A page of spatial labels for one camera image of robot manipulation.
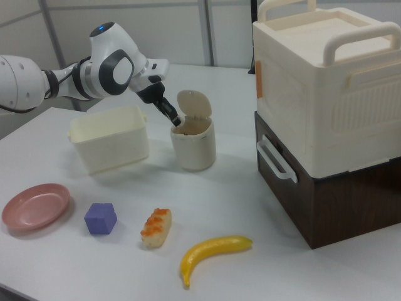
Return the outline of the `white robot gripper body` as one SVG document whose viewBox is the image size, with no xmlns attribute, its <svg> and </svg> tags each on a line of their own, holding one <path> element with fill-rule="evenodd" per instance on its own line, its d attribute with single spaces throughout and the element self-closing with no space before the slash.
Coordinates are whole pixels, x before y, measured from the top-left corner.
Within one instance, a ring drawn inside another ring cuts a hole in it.
<svg viewBox="0 0 401 301">
<path fill-rule="evenodd" d="M 130 80 L 129 89 L 137 93 L 162 82 L 167 76 L 169 66 L 167 59 L 148 59 L 145 66 Z"/>
</svg>

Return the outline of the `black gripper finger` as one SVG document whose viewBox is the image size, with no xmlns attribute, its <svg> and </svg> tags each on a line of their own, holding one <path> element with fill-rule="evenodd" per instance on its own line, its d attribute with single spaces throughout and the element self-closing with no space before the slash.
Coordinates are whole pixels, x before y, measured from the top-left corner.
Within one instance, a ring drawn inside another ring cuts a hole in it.
<svg viewBox="0 0 401 301">
<path fill-rule="evenodd" d="M 153 92 L 153 87 L 147 87 L 146 89 L 138 92 L 137 95 L 142 100 L 142 102 L 154 105 L 154 96 L 155 96 L 155 94 Z M 178 126 L 179 125 L 179 123 L 172 123 L 172 124 L 174 126 Z"/>
<path fill-rule="evenodd" d="M 164 97 L 165 87 L 162 83 L 156 83 L 153 86 L 154 105 L 163 113 L 172 123 L 181 123 L 181 119 L 173 105 Z"/>
</svg>

